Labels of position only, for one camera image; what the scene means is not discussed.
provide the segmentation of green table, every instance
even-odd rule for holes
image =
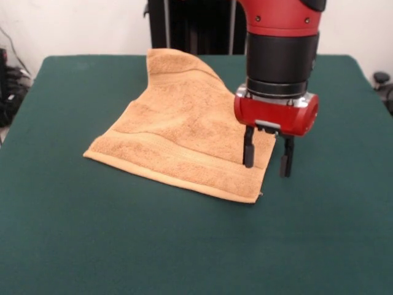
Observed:
[[[146,85],[142,56],[45,60],[0,150],[0,294],[393,294],[392,118],[352,58],[319,57],[317,122],[255,205],[82,157]]]

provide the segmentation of black cable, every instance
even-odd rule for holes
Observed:
[[[29,70],[27,69],[27,67],[25,66],[25,64],[21,61],[21,59],[19,58],[17,51],[15,50],[15,46],[14,46],[14,42],[12,41],[12,38],[10,37],[10,35],[8,35],[4,29],[0,26],[0,32],[3,33],[3,35],[5,35],[5,37],[10,41],[11,44],[11,49],[15,55],[15,57],[17,58],[17,60],[19,61],[19,64],[22,66],[22,68],[30,75]]]

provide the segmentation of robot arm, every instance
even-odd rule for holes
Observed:
[[[243,164],[254,164],[254,128],[281,135],[289,177],[294,137],[310,131],[318,96],[307,92],[315,64],[319,22],[326,0],[238,0],[247,17],[247,81],[235,97],[235,115],[246,125]]]

